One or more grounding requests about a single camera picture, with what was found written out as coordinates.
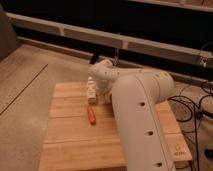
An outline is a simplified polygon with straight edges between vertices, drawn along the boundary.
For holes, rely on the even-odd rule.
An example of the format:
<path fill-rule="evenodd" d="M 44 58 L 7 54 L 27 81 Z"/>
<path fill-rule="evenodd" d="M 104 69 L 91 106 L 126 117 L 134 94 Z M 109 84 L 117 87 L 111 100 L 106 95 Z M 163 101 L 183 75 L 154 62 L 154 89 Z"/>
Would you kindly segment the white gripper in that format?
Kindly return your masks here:
<path fill-rule="evenodd" d="M 96 89 L 100 96 L 103 96 L 106 103 L 111 102 L 111 85 L 108 80 L 97 80 L 96 89 L 95 82 L 92 77 L 88 78 L 87 84 L 87 100 L 90 104 L 96 102 Z"/>

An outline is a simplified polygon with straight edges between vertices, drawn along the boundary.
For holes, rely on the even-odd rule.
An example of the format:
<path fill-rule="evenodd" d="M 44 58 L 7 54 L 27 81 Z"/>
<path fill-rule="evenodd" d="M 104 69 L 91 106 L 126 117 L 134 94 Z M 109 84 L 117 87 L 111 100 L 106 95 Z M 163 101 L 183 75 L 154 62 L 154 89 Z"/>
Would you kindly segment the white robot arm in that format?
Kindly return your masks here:
<path fill-rule="evenodd" d="M 157 69 L 118 68 L 105 59 L 90 66 L 101 93 L 110 92 L 127 171 L 176 171 L 156 105 L 172 93 L 171 75 Z"/>

